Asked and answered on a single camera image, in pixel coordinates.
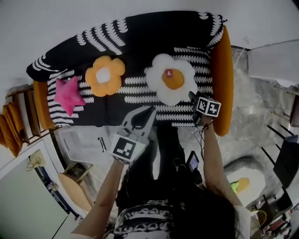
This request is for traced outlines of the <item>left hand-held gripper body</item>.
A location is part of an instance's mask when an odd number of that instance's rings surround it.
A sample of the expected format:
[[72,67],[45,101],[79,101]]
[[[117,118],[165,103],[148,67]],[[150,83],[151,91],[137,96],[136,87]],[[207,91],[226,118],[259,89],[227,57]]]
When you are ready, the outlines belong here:
[[120,126],[114,134],[110,154],[118,161],[132,165],[147,146],[147,140],[132,130]]

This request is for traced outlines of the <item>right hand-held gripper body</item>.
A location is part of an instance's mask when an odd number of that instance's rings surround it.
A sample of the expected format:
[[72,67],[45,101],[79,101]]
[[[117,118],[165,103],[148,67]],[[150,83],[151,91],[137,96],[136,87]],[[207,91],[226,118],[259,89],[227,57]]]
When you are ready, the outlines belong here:
[[205,94],[196,94],[199,97],[198,103],[192,105],[192,120],[195,126],[202,126],[202,116],[217,118],[220,112],[221,103]]

